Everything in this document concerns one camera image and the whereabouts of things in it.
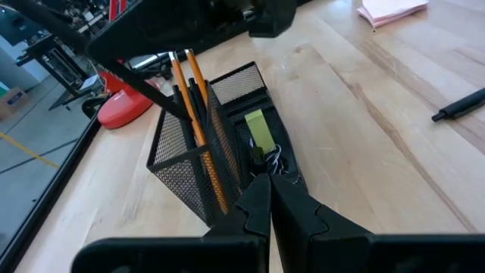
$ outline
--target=wood grain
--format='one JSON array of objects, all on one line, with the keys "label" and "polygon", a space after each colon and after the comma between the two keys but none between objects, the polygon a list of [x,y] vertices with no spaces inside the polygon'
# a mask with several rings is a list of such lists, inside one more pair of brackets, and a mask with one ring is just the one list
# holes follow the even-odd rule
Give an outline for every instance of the wood grain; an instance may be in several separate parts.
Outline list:
[{"label": "wood grain", "polygon": [[[376,233],[485,231],[485,110],[430,120],[485,85],[485,5],[431,0],[376,32],[359,5],[315,0],[278,38],[243,34],[200,54],[199,65],[213,79],[257,62],[310,194],[338,213]],[[104,237],[207,231],[146,169],[159,112],[99,131],[17,272],[66,272]]]}]

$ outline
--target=box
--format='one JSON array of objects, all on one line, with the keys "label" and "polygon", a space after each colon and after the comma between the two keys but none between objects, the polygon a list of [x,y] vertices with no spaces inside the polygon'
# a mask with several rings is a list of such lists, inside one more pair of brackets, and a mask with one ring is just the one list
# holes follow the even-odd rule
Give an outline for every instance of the box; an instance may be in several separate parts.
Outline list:
[{"label": "box", "polygon": [[6,118],[29,102],[29,96],[19,87],[8,90],[0,97],[0,119]]}]

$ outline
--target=black pen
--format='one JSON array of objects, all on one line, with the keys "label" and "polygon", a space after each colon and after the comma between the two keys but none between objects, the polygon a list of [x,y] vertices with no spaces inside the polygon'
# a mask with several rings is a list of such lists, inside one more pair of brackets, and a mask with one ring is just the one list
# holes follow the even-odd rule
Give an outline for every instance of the black pen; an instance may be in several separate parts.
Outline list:
[{"label": "black pen", "polygon": [[434,122],[442,119],[456,119],[460,118],[471,111],[478,109],[485,104],[485,88],[478,90],[477,92],[470,94],[469,96],[460,99],[457,102],[453,102],[451,105],[441,109],[438,114],[434,115],[431,119]]}]

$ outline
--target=gray floor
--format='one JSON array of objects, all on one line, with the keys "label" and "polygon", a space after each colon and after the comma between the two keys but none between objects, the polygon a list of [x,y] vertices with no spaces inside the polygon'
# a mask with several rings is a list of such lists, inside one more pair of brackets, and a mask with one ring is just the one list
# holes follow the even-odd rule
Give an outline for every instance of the gray floor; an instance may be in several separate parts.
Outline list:
[{"label": "gray floor", "polygon": [[[61,165],[89,119],[81,112],[82,99],[69,104],[71,111],[49,107],[64,92],[52,77],[30,90],[30,101],[14,115],[0,121],[0,132],[22,146]],[[30,213],[57,169],[32,160],[6,140],[0,140],[0,253]]]}]

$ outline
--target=mesh tray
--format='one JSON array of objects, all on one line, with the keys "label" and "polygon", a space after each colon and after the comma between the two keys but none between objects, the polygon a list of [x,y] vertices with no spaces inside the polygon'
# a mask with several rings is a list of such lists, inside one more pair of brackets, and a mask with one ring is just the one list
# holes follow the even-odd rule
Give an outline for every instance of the mesh tray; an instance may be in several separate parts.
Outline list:
[{"label": "mesh tray", "polygon": [[275,142],[283,148],[283,157],[289,162],[286,176],[306,189],[267,91],[255,62],[212,80],[207,115],[202,120],[207,143],[200,147],[189,145],[194,139],[187,133],[186,121],[161,112],[147,167],[209,227],[252,182],[246,145],[250,132],[244,116],[256,109],[263,110]]},{"label": "mesh tray", "polygon": [[264,119],[268,124],[274,142],[282,147],[282,157],[288,163],[288,172],[283,176],[304,191],[308,191],[296,162],[286,128],[274,107],[256,63],[248,63],[213,80],[211,83],[214,93],[221,102],[224,102],[222,107],[226,116],[236,128],[237,135],[245,146],[251,138],[245,116],[258,109],[263,111]]}]

